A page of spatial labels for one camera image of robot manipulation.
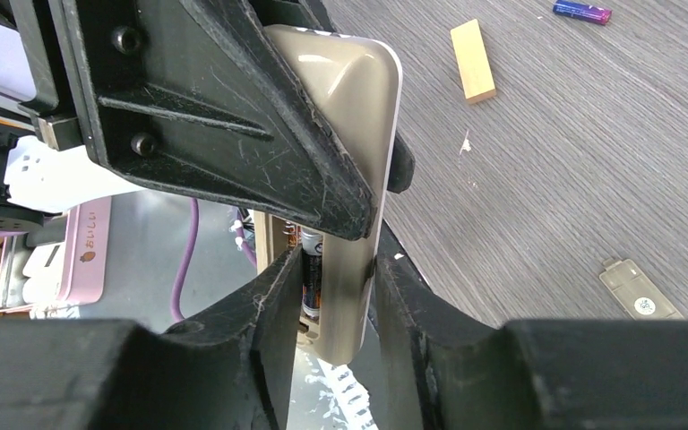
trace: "beige plastic case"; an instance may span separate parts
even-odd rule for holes
[[[360,350],[365,333],[401,65],[394,51],[375,40],[283,25],[265,31],[331,123],[379,205],[370,237],[348,241],[323,236],[321,314],[307,341],[323,360],[346,364]]]
[[[683,319],[676,307],[632,260],[603,262],[600,280],[636,320]]]

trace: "gray wooden floor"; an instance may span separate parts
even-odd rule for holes
[[[607,27],[552,0],[328,2],[404,68],[417,175],[387,220],[437,294],[486,323],[624,316],[598,280],[610,256],[688,317],[688,0],[599,1]],[[449,31],[474,18],[498,94],[469,106]]]

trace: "pink box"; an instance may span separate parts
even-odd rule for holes
[[[27,304],[22,300],[25,278],[22,269],[32,250],[24,237],[9,237],[4,242],[0,265],[0,312],[25,312],[37,306],[57,304],[87,305],[101,298],[107,268],[109,222],[112,198],[86,202],[70,210],[65,231],[64,268],[55,300]]]

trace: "screw hole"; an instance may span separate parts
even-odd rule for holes
[[[131,148],[136,154],[149,157],[157,150],[157,141],[148,133],[138,133],[131,140]]]
[[[112,44],[127,56],[135,54],[141,48],[141,33],[132,27],[117,27],[112,32]]]

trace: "black plastic bracket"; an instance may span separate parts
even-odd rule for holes
[[[36,85],[35,99],[22,103],[22,108],[33,116],[74,116],[48,0],[14,0],[11,7]]]
[[[249,207],[348,239],[373,192],[237,0],[51,0],[83,139],[152,189]],[[133,138],[156,150],[142,156]]]
[[[688,429],[688,322],[526,320],[492,329],[377,266],[389,428]]]
[[[306,29],[338,32],[320,0],[250,0],[262,25],[286,24]],[[389,181],[390,193],[402,193],[413,181],[415,157],[398,129],[394,136]]]
[[[0,429],[285,428],[300,268],[299,249],[286,252],[163,335],[0,319]]]

